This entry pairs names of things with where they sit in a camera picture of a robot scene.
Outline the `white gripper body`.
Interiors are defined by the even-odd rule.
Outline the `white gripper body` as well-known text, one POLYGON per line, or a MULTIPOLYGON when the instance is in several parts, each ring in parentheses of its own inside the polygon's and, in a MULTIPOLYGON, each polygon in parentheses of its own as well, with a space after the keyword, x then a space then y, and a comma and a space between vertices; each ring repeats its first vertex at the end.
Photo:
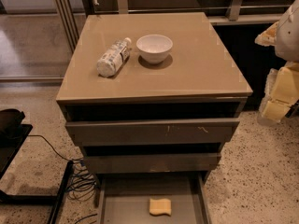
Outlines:
POLYGON ((280 68, 270 96, 287 105, 294 105, 299 100, 299 72, 288 67, 280 68))

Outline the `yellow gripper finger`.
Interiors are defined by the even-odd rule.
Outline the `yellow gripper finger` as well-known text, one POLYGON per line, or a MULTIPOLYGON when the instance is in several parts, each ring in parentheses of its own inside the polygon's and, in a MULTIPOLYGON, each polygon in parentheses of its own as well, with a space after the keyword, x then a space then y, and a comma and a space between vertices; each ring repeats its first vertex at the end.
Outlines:
POLYGON ((280 122, 289 112, 290 108, 284 104, 263 100, 261 103, 261 115, 265 119, 280 122))
POLYGON ((275 46, 277 27, 278 27, 278 22, 273 23, 265 31, 257 35, 257 37, 255 38, 255 43, 264 47, 275 46))

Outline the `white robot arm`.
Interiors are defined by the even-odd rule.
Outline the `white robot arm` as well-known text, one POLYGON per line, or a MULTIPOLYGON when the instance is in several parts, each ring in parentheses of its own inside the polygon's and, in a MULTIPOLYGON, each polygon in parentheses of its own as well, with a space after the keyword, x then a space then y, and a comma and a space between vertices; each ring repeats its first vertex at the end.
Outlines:
POLYGON ((276 56, 286 61, 278 70, 270 69, 259 107, 262 125, 280 123, 299 101, 299 0, 290 5, 279 21, 259 34, 255 43, 273 46, 276 56))

